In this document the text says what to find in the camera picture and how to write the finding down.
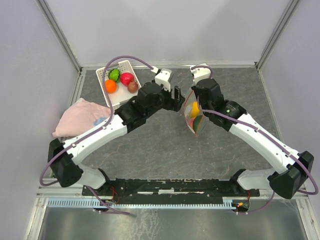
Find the yellow toy lemon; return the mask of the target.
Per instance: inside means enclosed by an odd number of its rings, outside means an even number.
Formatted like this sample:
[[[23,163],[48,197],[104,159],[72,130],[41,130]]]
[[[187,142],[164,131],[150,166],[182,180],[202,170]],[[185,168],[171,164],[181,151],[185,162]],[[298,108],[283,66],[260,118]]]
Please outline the yellow toy lemon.
[[[200,109],[198,107],[198,102],[197,101],[194,101],[192,103],[192,106],[191,106],[191,112],[190,112],[190,116],[191,118],[195,118],[198,116],[198,114],[200,113]]]

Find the clear orange zip top bag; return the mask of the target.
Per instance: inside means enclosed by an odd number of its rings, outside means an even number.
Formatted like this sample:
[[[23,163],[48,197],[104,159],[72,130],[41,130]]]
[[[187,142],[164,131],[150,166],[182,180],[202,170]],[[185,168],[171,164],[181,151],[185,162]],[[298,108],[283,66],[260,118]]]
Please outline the clear orange zip top bag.
[[[197,136],[199,136],[199,135],[202,133],[202,131],[205,129],[205,127],[206,127],[206,125],[208,124],[209,120],[208,120],[208,118],[203,114],[203,112],[200,111],[200,113],[198,114],[198,116],[199,116],[199,115],[203,115],[203,118],[202,118],[201,124],[200,124],[200,126],[199,126],[199,128],[198,128],[198,131],[195,132],[195,131],[193,130],[193,128],[188,125],[188,121],[191,119],[191,109],[192,109],[192,103],[193,103],[194,101],[197,101],[197,100],[196,100],[196,96],[195,96],[195,94],[194,94],[194,91],[191,90],[190,93],[189,93],[189,95],[187,96],[184,104],[183,104],[183,115],[184,115],[184,119],[185,119],[185,122],[186,122],[188,128],[189,128],[190,131],[197,137]]]

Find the brown toy fruit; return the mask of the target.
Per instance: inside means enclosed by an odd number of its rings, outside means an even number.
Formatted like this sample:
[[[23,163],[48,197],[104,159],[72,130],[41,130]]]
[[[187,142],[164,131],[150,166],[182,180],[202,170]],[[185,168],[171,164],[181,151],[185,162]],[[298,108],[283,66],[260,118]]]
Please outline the brown toy fruit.
[[[127,90],[130,93],[135,93],[138,89],[139,89],[139,85],[135,81],[131,81],[127,86]]]

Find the dark green toy avocado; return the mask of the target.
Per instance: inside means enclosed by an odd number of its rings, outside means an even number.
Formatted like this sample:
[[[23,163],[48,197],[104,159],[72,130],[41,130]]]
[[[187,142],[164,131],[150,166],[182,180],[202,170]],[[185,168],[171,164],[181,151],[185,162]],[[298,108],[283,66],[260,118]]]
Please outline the dark green toy avocado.
[[[200,125],[201,125],[202,119],[203,119],[203,115],[198,115],[198,116],[196,116],[196,117],[193,119],[192,129],[193,129],[195,132],[198,131],[198,128],[199,128]]]

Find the white perforated plastic basket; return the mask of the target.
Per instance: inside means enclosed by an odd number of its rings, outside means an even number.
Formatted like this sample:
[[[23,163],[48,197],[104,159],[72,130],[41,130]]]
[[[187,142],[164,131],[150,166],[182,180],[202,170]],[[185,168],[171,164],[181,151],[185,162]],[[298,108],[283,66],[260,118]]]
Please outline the white perforated plastic basket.
[[[128,60],[118,62],[105,75],[104,70],[104,67],[97,69],[96,75],[108,107],[116,109],[137,95],[141,84]]]

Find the orange toy fruit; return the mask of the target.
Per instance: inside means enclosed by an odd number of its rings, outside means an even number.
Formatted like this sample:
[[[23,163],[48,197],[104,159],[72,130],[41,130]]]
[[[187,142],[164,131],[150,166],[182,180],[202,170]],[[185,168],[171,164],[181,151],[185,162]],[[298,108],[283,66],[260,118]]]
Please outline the orange toy fruit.
[[[113,80],[110,80],[110,79],[108,79],[104,82],[104,86],[105,86],[106,92],[108,94],[112,94],[112,93],[116,92],[116,90],[117,90],[117,83]]]

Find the green watermelon toy ball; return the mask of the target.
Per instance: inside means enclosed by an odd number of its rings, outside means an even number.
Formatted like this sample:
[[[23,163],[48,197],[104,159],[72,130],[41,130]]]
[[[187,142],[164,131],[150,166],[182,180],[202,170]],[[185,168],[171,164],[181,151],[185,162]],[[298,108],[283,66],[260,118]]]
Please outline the green watermelon toy ball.
[[[108,71],[108,79],[118,82],[120,80],[121,71],[118,68],[114,68]]]

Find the peach toy fruit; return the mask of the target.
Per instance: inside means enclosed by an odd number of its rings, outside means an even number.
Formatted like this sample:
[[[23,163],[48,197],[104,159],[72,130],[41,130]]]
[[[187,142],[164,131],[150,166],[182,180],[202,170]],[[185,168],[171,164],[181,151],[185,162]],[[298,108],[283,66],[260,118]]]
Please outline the peach toy fruit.
[[[188,120],[187,124],[192,128],[193,127],[194,118]]]

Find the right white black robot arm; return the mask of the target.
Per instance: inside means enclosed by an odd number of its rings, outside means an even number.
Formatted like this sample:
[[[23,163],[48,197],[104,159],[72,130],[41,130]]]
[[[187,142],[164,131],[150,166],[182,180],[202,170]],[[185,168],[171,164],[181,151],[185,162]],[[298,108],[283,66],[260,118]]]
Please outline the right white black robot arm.
[[[298,152],[266,131],[237,102],[224,99],[220,85],[213,79],[196,80],[192,90],[199,109],[216,126],[237,136],[257,151],[271,165],[265,170],[239,170],[229,183],[231,193],[242,195],[247,190],[273,190],[291,199],[307,179],[311,179],[314,156]]]

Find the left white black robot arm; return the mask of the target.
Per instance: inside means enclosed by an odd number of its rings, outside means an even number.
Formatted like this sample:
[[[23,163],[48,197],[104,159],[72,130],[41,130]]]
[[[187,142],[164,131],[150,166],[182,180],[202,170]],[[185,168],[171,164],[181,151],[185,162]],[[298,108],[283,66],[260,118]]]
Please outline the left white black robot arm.
[[[48,166],[56,182],[67,188],[81,184],[93,188],[99,195],[106,195],[111,189],[107,175],[101,169],[93,169],[82,161],[108,142],[139,128],[157,111],[164,109],[178,112],[185,98],[178,86],[165,90],[154,81],[145,83],[125,104],[115,110],[102,123],[72,139],[49,143]]]

